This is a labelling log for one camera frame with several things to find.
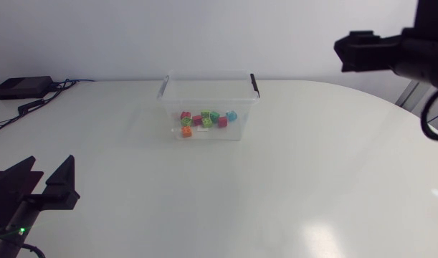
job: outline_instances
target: white table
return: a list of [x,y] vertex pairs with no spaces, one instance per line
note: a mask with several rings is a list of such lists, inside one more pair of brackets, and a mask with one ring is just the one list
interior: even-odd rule
[[[438,143],[418,118],[346,87],[258,84],[241,141],[175,140],[158,81],[81,82],[1,130],[0,169],[35,156],[36,193],[75,156],[82,198],[42,212],[26,243],[47,257],[438,257]],[[24,102],[0,102],[0,119]]]

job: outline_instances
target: cable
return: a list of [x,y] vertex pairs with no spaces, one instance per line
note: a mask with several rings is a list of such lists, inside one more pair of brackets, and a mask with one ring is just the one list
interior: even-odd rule
[[35,110],[38,110],[40,108],[43,108],[45,105],[47,105],[48,103],[50,103],[52,100],[54,100],[57,96],[59,96],[59,94],[61,94],[61,92],[70,89],[72,86],[74,86],[75,84],[77,84],[77,82],[79,81],[89,81],[89,82],[94,82],[94,80],[69,80],[66,79],[64,82],[53,82],[50,86],[49,86],[49,90],[54,92],[53,96],[51,96],[50,98],[44,100],[44,103],[34,107],[31,110],[27,110],[25,113],[22,113],[14,118],[11,119],[7,119],[4,121],[0,121],[0,123],[4,123],[2,125],[0,125],[0,130],[14,122],[16,122],[18,119],[23,118],[24,116],[26,116],[27,114],[30,114],[32,112],[34,112]]
[[436,116],[435,118],[432,118],[431,120],[429,120],[429,121],[427,121],[427,122],[430,123],[430,122],[436,120],[437,118],[438,118],[438,116]]
[[434,104],[435,100],[438,99],[438,90],[427,100],[426,105],[421,113],[421,129],[423,133],[432,140],[438,140],[438,134],[436,134],[427,123],[427,115],[429,114],[429,110]]
[[42,250],[40,250],[40,249],[38,249],[37,247],[32,246],[32,245],[30,245],[30,244],[23,244],[23,245],[21,246],[21,248],[28,249],[30,252],[34,252],[35,254],[37,254],[37,256],[38,256],[39,258],[46,258],[46,257],[45,257],[45,254],[42,252]]

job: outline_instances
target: plastic container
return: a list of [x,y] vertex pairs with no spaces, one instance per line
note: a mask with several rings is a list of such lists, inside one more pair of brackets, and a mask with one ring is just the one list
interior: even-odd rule
[[[190,72],[170,71],[158,92],[163,103],[171,129],[179,140],[222,139],[240,140],[253,104],[257,103],[260,93],[254,75],[248,71]],[[183,133],[182,112],[190,112],[191,118],[201,115],[205,110],[214,112],[213,124],[195,126],[191,123],[190,133]],[[215,121],[217,113],[220,121]]]

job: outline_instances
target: orange block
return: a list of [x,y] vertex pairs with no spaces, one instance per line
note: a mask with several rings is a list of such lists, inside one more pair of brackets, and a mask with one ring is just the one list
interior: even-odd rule
[[182,136],[184,138],[191,137],[191,128],[190,128],[190,126],[182,127]]

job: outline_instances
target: black box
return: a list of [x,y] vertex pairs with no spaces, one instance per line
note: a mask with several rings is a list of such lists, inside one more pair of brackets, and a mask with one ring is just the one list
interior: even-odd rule
[[52,82],[50,76],[10,78],[0,84],[0,100],[42,98]]

